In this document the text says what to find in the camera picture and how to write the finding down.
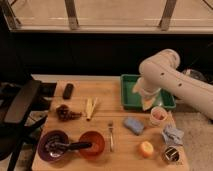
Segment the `metal spoon handle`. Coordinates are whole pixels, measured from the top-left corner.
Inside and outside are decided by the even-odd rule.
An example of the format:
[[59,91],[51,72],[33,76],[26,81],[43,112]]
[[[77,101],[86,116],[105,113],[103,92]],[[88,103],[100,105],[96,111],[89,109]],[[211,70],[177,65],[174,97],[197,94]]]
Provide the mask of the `metal spoon handle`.
[[110,131],[110,151],[114,151],[114,141],[113,141],[113,132],[112,130]]

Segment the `fork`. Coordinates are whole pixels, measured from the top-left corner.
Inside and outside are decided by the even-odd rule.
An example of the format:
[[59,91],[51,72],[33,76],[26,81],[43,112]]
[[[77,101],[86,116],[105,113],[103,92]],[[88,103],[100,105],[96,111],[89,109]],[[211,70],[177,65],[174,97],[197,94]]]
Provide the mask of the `fork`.
[[110,151],[114,151],[114,140],[113,140],[113,121],[109,121],[108,128],[110,132]]

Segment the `wooden cutting board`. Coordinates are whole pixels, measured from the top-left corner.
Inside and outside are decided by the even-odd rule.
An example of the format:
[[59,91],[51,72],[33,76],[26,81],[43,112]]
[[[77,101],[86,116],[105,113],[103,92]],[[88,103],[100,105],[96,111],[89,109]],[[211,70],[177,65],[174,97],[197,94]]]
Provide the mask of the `wooden cutting board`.
[[[55,97],[43,133],[59,129],[66,132],[73,141],[78,141],[86,131],[94,130],[100,132],[105,139],[105,150],[95,161],[87,161],[78,151],[68,152],[63,160],[56,163],[42,161],[36,153],[32,169],[34,171],[66,170],[66,171],[189,171],[189,165],[183,147],[177,147],[180,152],[180,160],[176,164],[168,165],[162,160],[165,143],[161,135],[166,124],[173,124],[171,112],[166,122],[161,126],[152,126],[149,123],[149,113],[125,111],[121,105],[120,82],[119,81],[72,81],[74,84],[73,94],[70,100],[63,100],[62,93],[68,82],[58,82]],[[98,104],[94,110],[91,121],[86,121],[84,113],[87,98],[98,98]],[[57,118],[55,109],[61,104],[66,104],[72,111],[83,112],[78,120],[61,122]],[[132,116],[142,121],[145,125],[143,133],[134,135],[123,126],[123,120]],[[114,122],[114,152],[110,152],[110,138],[108,123]],[[155,149],[150,158],[143,158],[138,152],[140,142],[148,140]]]

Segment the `gray toy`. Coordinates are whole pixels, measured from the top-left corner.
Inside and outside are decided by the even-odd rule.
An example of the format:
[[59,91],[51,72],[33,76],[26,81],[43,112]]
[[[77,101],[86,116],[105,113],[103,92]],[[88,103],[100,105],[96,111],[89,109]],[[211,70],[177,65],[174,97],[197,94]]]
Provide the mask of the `gray toy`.
[[143,123],[133,117],[126,117],[123,124],[136,135],[140,135],[144,129]]

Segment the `green tray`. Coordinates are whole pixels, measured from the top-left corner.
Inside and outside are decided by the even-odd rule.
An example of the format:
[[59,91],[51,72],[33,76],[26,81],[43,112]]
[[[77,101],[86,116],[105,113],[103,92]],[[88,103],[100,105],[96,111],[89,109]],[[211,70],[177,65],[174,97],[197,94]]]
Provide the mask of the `green tray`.
[[[121,103],[126,110],[142,110],[141,96],[138,93],[132,93],[132,88],[139,77],[139,75],[121,75]],[[165,109],[176,107],[174,97],[163,89],[157,96],[153,107],[159,105]]]

